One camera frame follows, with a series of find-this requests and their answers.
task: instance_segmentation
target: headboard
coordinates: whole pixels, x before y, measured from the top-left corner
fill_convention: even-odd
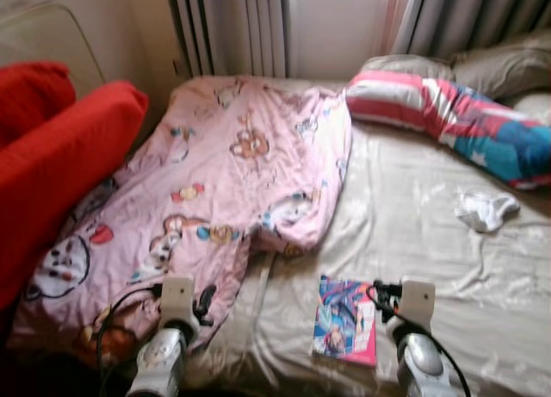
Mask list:
[[[0,13],[0,66],[39,59],[65,63],[77,97],[105,81],[77,20],[65,6],[40,3]]]

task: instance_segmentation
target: book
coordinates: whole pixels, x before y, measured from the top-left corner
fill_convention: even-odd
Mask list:
[[[319,281],[318,308],[313,329],[313,353],[374,367],[375,304],[370,284],[353,280]]]

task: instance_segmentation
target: black cable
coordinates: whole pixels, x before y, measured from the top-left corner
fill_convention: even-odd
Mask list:
[[[162,283],[156,283],[154,285],[151,285],[150,287],[146,288],[138,288],[134,291],[127,292],[124,294],[109,310],[109,313],[107,317],[102,321],[102,326],[100,327],[100,331],[97,333],[97,341],[96,341],[96,365],[100,374],[100,392],[99,396],[103,397],[105,393],[105,387],[107,386],[107,381],[113,371],[115,371],[115,367],[111,368],[111,370],[106,374],[104,372],[103,368],[103,360],[102,360],[102,341],[103,341],[103,334],[105,333],[105,330],[108,328],[108,326],[111,323],[111,320],[113,319],[113,316],[115,315],[115,311],[118,307],[121,306],[122,302],[128,298],[131,295],[137,294],[138,292],[146,292],[149,291],[153,294],[154,297],[158,298],[161,296],[161,292],[163,289]]]
[[[426,328],[424,328],[423,326],[421,326],[420,324],[418,324],[417,322],[414,322],[402,315],[400,315],[399,313],[397,313],[396,311],[394,311],[394,309],[392,307],[387,307],[383,304],[381,304],[380,302],[378,302],[377,300],[375,300],[373,298],[373,296],[371,296],[371,288],[375,288],[373,285],[370,286],[369,288],[366,289],[366,295],[368,296],[368,298],[377,306],[377,308],[381,309],[381,310],[385,310],[386,312],[388,313],[391,313],[392,315],[394,315],[395,317],[398,317],[400,318],[402,321],[404,321],[406,324],[409,324],[411,326],[413,326],[416,330],[418,330],[420,333],[422,333],[423,335],[426,335],[428,338],[430,338],[430,340],[434,343],[434,345],[436,346],[436,348],[442,352],[444,354],[444,356],[446,356],[448,359],[449,359],[449,362],[451,363],[451,365],[454,367],[454,370],[455,372],[457,373],[457,375],[459,376],[459,381],[461,382],[461,386],[463,388],[463,392],[465,393],[466,397],[471,397],[471,390],[469,389],[468,387],[468,384],[467,384],[467,379],[465,378],[465,376],[463,375],[463,372],[461,371],[461,369],[459,368],[459,365],[457,365],[457,363],[455,362],[454,358],[448,353],[448,351],[444,348],[444,346],[442,344],[440,344],[440,342],[434,338],[432,336],[432,334],[430,332],[428,332],[426,330]]]

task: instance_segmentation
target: white sock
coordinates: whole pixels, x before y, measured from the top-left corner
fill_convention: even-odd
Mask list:
[[[513,195],[501,193],[494,198],[481,193],[464,193],[455,216],[476,232],[493,232],[503,225],[508,213],[516,212],[520,205]]]

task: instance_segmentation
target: bed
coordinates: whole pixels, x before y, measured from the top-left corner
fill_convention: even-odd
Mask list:
[[[265,81],[293,92],[346,84]],[[538,102],[538,110],[530,108],[546,120],[549,101]],[[436,284],[433,333],[475,395],[551,395],[549,192],[511,190],[418,133],[354,123],[352,137],[323,243],[295,259],[261,254],[250,261],[226,321],[187,361],[183,386],[253,395],[403,395],[395,349],[379,319],[376,369],[314,360],[310,348],[320,274],[387,282],[408,275]],[[511,192],[520,212],[494,234],[469,230],[454,207],[472,190]]]

